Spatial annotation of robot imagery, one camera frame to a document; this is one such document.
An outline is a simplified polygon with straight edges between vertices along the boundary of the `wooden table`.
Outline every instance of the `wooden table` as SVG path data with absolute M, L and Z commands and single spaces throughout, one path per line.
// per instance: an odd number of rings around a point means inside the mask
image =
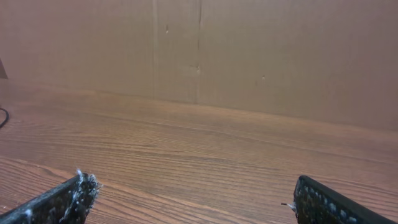
M 398 221 L 395 132 L 8 80 L 0 104 L 1 213 L 79 168 L 87 223 L 295 223 L 303 174 Z

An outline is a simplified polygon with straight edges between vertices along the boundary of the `cardboard wall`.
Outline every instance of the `cardboard wall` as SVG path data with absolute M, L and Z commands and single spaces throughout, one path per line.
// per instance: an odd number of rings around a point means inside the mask
M 398 130 L 398 1 L 0 1 L 11 80 Z

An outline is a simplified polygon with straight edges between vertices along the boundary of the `black cable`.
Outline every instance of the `black cable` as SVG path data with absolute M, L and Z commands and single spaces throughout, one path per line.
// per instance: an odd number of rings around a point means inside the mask
M 5 109 L 0 108 L 0 110 L 6 112 L 6 119 L 0 124 L 0 128 L 2 128 L 7 123 L 8 119 L 9 119 L 9 115 L 8 115 L 8 111 L 6 111 Z

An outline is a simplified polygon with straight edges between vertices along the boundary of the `brown cardboard backdrop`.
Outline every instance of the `brown cardboard backdrop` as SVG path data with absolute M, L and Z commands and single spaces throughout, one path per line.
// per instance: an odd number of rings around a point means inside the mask
M 0 1 L 11 80 L 398 130 L 398 1 Z

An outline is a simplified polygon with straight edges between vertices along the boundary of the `wood grain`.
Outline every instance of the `wood grain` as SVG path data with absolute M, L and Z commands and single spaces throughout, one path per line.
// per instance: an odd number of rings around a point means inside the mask
M 88 223 L 295 223 L 302 174 L 398 221 L 397 132 L 10 80 L 0 103 L 0 212 L 80 168 Z

